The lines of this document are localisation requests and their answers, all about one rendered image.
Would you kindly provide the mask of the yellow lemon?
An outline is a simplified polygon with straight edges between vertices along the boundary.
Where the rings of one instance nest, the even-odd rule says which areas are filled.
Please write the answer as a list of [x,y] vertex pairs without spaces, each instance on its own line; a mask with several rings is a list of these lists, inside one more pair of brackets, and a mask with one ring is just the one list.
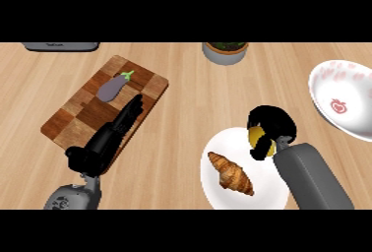
[[[258,139],[260,139],[260,137],[263,135],[264,135],[264,131],[263,131],[263,128],[260,126],[252,126],[248,129],[248,142],[249,142],[249,145],[251,145],[252,148],[255,148]],[[274,141],[271,141],[267,156],[271,157],[274,155],[274,152],[276,152],[276,143],[274,143]]]

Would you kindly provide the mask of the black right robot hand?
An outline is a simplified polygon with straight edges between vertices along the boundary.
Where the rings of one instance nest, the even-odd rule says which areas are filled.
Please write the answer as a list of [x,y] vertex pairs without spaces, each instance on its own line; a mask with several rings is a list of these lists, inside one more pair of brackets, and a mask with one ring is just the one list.
[[248,113],[246,130],[252,126],[263,128],[264,135],[258,139],[255,148],[249,150],[249,154],[255,160],[264,160],[271,141],[276,141],[280,137],[288,140],[288,144],[295,141],[296,125],[282,108],[260,105]]

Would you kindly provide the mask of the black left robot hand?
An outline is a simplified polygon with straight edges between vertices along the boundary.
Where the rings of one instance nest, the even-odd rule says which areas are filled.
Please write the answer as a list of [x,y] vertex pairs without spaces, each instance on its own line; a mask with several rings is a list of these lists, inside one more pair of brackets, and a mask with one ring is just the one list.
[[124,106],[115,120],[100,127],[84,147],[71,146],[65,150],[68,167],[90,177],[106,170],[125,134],[141,114],[141,95],[137,94]]

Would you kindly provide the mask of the checkered wooden cutting board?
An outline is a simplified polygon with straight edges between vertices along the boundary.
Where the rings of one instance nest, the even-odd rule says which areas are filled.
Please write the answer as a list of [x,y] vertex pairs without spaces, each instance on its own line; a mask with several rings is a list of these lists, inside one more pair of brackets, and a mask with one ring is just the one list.
[[[97,97],[102,85],[121,73],[131,73],[115,99],[103,102]],[[146,116],[167,90],[168,80],[146,70],[119,55],[113,55],[88,79],[65,105],[41,127],[41,133],[66,150],[71,146],[84,147],[96,131],[110,122],[128,101],[141,94],[141,114],[113,155],[118,157],[140,127]]]

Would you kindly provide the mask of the grey pot with plant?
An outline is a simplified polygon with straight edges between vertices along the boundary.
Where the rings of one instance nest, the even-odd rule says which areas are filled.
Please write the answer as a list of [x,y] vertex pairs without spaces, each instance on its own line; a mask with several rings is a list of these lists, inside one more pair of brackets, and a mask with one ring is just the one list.
[[248,44],[245,44],[243,47],[236,51],[223,51],[215,48],[209,42],[202,43],[202,52],[205,57],[212,63],[224,66],[233,65],[242,60],[246,48]]

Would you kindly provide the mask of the dark grey appliance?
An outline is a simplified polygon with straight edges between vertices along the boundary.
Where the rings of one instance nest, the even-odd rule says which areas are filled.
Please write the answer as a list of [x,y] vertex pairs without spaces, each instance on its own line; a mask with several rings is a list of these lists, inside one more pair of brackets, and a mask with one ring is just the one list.
[[88,52],[99,47],[97,42],[23,42],[28,50],[37,52]]

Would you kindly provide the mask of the brown croissant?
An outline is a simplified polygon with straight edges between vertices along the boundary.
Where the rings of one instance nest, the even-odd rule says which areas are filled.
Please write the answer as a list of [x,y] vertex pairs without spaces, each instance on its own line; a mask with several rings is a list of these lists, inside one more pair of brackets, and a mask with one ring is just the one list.
[[242,167],[232,162],[223,155],[208,152],[208,159],[214,169],[220,174],[220,185],[248,196],[254,195],[252,183],[242,170]]

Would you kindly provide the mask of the purple eggplant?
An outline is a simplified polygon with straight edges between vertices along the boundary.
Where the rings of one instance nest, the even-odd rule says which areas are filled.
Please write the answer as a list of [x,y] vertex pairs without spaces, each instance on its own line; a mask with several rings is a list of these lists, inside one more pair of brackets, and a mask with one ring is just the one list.
[[108,81],[97,91],[97,97],[103,102],[109,102],[115,99],[121,88],[131,80],[131,74],[134,72],[122,72],[110,81]]

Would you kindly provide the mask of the white bowl with red print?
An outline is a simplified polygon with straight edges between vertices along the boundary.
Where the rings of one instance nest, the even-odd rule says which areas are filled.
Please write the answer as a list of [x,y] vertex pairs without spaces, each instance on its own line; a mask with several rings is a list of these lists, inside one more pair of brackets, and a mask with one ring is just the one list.
[[356,62],[327,60],[310,73],[308,89],[329,124],[372,142],[372,69]]

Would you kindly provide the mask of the white round plate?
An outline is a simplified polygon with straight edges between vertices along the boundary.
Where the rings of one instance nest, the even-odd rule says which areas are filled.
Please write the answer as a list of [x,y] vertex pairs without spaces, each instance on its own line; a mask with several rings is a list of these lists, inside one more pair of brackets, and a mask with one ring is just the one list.
[[[273,158],[263,161],[249,155],[251,145],[245,128],[223,130],[209,140],[201,157],[201,183],[208,202],[215,210],[282,210],[288,203],[289,188],[279,175]],[[220,174],[212,167],[208,152],[234,162],[252,183],[254,195],[248,196],[220,185]]]

